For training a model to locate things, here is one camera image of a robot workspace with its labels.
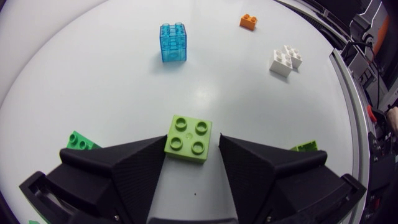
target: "green brick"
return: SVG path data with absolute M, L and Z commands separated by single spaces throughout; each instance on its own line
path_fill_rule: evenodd
M 297 151 L 297 152 L 310 152 L 310 151 L 317 151 L 318 150 L 318 146 L 317 146 L 317 142 L 315 140 L 306 142 L 304 144 L 300 144 L 298 146 L 294 146 L 292 149 L 292 151 Z
M 99 149 L 100 147 L 86 137 L 79 134 L 77 131 L 73 131 L 73 133 L 71 133 L 71 135 L 69 136 L 67 148 L 77 150 L 91 150 Z
M 211 121 L 174 115 L 164 152 L 169 157 L 204 163 L 210 134 Z

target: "white surface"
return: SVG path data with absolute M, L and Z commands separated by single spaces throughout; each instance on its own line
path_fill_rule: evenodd
M 283 54 L 281 50 L 273 50 L 269 59 L 269 70 L 288 77 L 292 71 L 292 57 Z
M 0 12 L 0 107 L 33 55 L 68 23 L 104 1 L 6 1 Z
M 254 32 L 239 26 L 245 13 L 258 19 Z M 184 23 L 186 62 L 162 63 L 165 22 Z M 288 78 L 267 65 L 284 43 L 305 55 Z M 165 160 L 153 217 L 236 216 L 221 132 L 285 149 L 316 139 L 331 170 L 351 173 L 351 130 L 331 51 L 274 1 L 105 2 L 52 37 L 10 89 L 0 109 L 0 189 L 22 223 L 38 219 L 18 185 L 59 165 L 73 130 L 106 147 L 164 135 L 173 114 L 213 122 L 208 160 Z

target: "lego stud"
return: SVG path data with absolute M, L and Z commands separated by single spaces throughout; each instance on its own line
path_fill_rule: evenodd
M 199 121 L 195 127 L 195 131 L 200 135 L 205 134 L 207 132 L 207 124 L 203 121 Z
M 179 131 L 184 131 L 187 128 L 187 121 L 184 118 L 177 118 L 175 120 L 175 128 Z
M 174 150 L 180 150 L 182 147 L 182 140 L 179 137 L 173 137 L 170 141 L 170 146 Z
M 79 143 L 79 148 L 80 148 L 80 149 L 88 149 L 88 145 L 86 144 L 85 141 L 81 141 L 81 142 Z
M 69 142 L 72 143 L 72 144 L 76 144 L 76 142 L 77 142 L 77 136 L 76 136 L 75 134 L 71 134 L 71 135 L 69 136 Z
M 201 141 L 197 141 L 192 144 L 191 150 L 195 155 L 200 155 L 205 151 L 205 145 Z

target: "transparent blue duplo brick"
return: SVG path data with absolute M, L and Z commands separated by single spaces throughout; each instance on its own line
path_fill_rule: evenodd
M 159 37 L 163 62 L 187 60 L 187 33 L 181 22 L 163 24 Z

